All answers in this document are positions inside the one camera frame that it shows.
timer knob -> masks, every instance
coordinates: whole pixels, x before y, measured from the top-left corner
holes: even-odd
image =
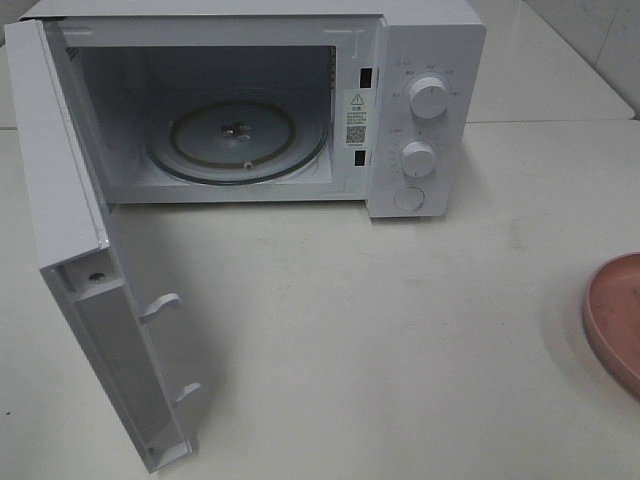
[[[449,93],[444,80],[433,76],[419,78],[409,88],[411,111],[418,118],[437,117],[447,109]]]
[[[411,142],[402,149],[402,170],[407,177],[426,177],[436,168],[436,154],[424,142]]]

open microwave door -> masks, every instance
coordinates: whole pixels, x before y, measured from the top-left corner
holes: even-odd
[[[170,398],[146,323],[175,294],[138,304],[125,274],[108,206],[94,180],[97,154],[79,99],[63,95],[68,73],[55,26],[8,25],[6,40],[40,271],[149,471],[191,452],[176,410],[197,388]]]

sticker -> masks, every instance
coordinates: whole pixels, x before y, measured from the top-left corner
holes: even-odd
[[[366,147],[369,144],[369,116],[373,115],[371,89],[356,88],[344,91],[343,140],[347,147]]]

table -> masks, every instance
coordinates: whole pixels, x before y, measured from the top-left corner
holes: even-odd
[[[470,122],[611,120],[633,110],[519,0],[472,0],[488,26]],[[0,48],[0,128],[15,127]]]
[[[208,385],[200,453],[155,478],[637,478],[640,404],[581,306],[638,249],[639,149],[635,121],[469,125],[438,220],[118,207],[142,300],[184,300],[154,324],[164,361]],[[36,273],[15,132],[0,152],[3,474],[147,478]]]

microwave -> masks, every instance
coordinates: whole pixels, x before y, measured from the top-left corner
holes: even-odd
[[[110,212],[442,215],[485,27],[464,0],[42,0],[6,27],[41,274],[149,471],[192,451]]]

